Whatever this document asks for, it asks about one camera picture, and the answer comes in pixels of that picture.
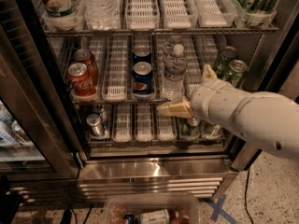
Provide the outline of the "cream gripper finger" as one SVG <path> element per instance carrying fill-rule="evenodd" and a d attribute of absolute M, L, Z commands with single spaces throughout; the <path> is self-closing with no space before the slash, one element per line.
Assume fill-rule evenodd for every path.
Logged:
<path fill-rule="evenodd" d="M 157 106 L 160 115 L 189 119 L 193 117 L 190 102 L 185 98 L 165 102 Z"/>
<path fill-rule="evenodd" d="M 208 63 L 204 64 L 202 78 L 204 81 L 209 81 L 211 79 L 217 79 L 216 73 L 212 69 L 211 65 Z"/>

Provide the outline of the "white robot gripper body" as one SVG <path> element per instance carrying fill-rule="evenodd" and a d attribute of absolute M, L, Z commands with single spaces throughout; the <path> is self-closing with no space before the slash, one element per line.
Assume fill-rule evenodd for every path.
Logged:
<path fill-rule="evenodd" d="M 247 96 L 247 91 L 236 89 L 226 81 L 211 79 L 195 89 L 190 104 L 195 117 L 231 129 L 235 110 Z"/>

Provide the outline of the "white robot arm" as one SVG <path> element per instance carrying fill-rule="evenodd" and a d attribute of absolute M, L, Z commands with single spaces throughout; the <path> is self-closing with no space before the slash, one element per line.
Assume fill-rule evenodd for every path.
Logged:
<path fill-rule="evenodd" d="M 248 92 L 217 78 L 204 66 L 204 81 L 190 99 L 178 98 L 157 106 L 168 117 L 213 122 L 257 148 L 299 159 L 299 104 L 278 93 Z"/>

